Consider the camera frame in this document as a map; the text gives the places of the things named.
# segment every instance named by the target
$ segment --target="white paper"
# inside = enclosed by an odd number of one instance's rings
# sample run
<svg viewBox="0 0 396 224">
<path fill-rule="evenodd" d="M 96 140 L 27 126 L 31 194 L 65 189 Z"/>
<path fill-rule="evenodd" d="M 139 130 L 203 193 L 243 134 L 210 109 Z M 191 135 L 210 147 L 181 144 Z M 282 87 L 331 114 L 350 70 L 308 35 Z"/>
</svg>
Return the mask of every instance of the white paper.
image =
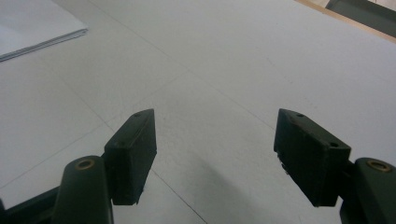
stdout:
<svg viewBox="0 0 396 224">
<path fill-rule="evenodd" d="M 81 21 L 50 0 L 0 0 L 0 62 L 86 31 Z"/>
</svg>

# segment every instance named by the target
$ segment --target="stack of paper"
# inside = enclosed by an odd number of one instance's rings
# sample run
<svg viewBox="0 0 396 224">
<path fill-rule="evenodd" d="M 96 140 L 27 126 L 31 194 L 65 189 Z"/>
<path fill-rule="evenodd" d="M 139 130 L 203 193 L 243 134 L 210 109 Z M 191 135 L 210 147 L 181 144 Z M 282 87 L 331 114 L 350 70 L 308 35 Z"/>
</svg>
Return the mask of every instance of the stack of paper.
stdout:
<svg viewBox="0 0 396 224">
<path fill-rule="evenodd" d="M 0 0 L 0 62 L 86 32 L 81 21 L 50 0 Z"/>
</svg>

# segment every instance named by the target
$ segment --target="dark object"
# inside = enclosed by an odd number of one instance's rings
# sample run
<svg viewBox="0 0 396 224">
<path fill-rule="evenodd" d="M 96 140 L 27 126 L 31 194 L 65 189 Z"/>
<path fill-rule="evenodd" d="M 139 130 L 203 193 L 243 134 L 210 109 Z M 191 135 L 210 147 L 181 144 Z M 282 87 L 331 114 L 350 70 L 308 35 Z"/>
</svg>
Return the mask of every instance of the dark object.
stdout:
<svg viewBox="0 0 396 224">
<path fill-rule="evenodd" d="M 350 147 L 297 112 L 280 109 L 274 150 L 314 206 L 344 200 L 342 223 L 396 223 L 396 170 L 386 162 L 348 160 Z"/>
<path fill-rule="evenodd" d="M 396 37 L 396 12 L 367 0 L 330 0 L 327 9 Z"/>
<path fill-rule="evenodd" d="M 132 115 L 113 135 L 101 157 L 70 162 L 59 188 L 8 210 L 1 224 L 113 223 L 113 204 L 137 203 L 157 153 L 154 110 Z"/>
</svg>

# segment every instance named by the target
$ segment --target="white surface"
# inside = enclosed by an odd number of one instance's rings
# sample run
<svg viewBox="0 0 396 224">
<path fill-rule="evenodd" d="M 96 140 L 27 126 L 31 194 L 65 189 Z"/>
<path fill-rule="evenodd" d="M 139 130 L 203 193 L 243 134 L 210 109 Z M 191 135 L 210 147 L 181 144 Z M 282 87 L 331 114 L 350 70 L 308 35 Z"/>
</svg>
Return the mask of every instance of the white surface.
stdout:
<svg viewBox="0 0 396 224">
<path fill-rule="evenodd" d="M 147 108 L 158 155 L 116 223 L 339 223 L 282 170 L 280 107 L 351 145 L 352 160 L 396 163 L 387 40 L 290 0 L 56 3 L 91 31 L 0 64 L 6 207 L 56 186 L 68 161 L 100 155 Z"/>
<path fill-rule="evenodd" d="M 50 0 L 0 0 L 0 62 L 43 48 L 49 41 L 74 38 L 70 34 L 86 28 Z"/>
</svg>

